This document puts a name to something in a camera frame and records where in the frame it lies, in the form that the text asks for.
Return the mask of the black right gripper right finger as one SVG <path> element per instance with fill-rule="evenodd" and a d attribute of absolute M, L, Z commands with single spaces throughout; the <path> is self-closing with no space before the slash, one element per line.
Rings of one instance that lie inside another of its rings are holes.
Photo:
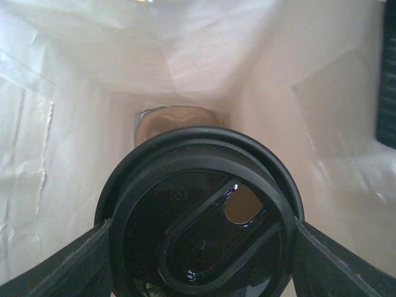
<path fill-rule="evenodd" d="M 305 221 L 296 222 L 293 283 L 297 296 L 395 296 L 395 278 Z"/>

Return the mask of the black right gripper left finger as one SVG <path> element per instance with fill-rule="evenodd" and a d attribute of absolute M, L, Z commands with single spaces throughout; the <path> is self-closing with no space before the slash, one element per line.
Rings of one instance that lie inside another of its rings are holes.
<path fill-rule="evenodd" d="M 1 285 L 1 296 L 110 296 L 111 220 L 95 225 L 29 271 Z"/>

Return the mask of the single cardboard cup carrier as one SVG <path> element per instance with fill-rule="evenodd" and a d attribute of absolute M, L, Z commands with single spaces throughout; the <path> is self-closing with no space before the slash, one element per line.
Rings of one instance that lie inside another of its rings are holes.
<path fill-rule="evenodd" d="M 162 106 L 139 114 L 134 144 L 143 142 L 164 132 L 191 126 L 226 127 L 227 117 L 199 106 Z"/>

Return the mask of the orange kraft paper bag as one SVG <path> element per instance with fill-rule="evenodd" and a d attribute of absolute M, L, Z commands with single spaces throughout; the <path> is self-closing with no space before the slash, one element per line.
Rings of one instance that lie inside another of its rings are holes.
<path fill-rule="evenodd" d="M 306 220 L 395 274 L 375 136 L 382 1 L 2 1 L 1 282 L 93 226 L 142 112 L 201 106 L 288 168 Z"/>

